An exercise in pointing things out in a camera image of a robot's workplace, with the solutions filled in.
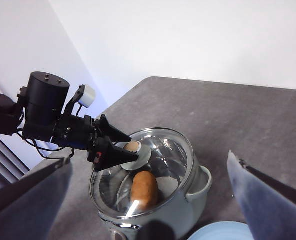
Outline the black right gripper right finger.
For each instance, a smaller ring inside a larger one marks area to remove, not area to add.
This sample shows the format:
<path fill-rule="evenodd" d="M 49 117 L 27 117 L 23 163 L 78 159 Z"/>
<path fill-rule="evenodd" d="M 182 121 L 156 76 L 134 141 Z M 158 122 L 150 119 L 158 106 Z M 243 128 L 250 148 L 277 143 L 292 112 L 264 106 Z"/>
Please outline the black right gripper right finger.
<path fill-rule="evenodd" d="M 296 189 L 251 167 L 232 151 L 227 171 L 255 240 L 296 240 Z"/>

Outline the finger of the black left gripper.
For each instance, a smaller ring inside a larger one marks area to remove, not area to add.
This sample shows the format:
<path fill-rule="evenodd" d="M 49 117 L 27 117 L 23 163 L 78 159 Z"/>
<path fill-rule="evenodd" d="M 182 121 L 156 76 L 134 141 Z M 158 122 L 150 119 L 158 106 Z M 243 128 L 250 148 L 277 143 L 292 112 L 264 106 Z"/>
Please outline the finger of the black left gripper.
<path fill-rule="evenodd" d="M 96 130 L 100 136 L 107 136 L 113 143 L 129 143 L 132 138 L 111 125 L 105 114 L 96 120 Z"/>
<path fill-rule="evenodd" d="M 87 161 L 94 164 L 96 173 L 121 165 L 137 161 L 136 153 L 113 145 L 109 137 L 99 137 L 90 145 Z"/>

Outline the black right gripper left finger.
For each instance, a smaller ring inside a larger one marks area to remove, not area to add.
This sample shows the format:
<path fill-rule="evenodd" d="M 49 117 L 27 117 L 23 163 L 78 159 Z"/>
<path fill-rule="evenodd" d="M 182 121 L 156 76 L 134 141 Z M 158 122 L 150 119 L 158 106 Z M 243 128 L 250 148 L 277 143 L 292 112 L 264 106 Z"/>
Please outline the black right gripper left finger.
<path fill-rule="evenodd" d="M 47 239 L 72 174 L 60 160 L 0 189 L 0 240 Z"/>

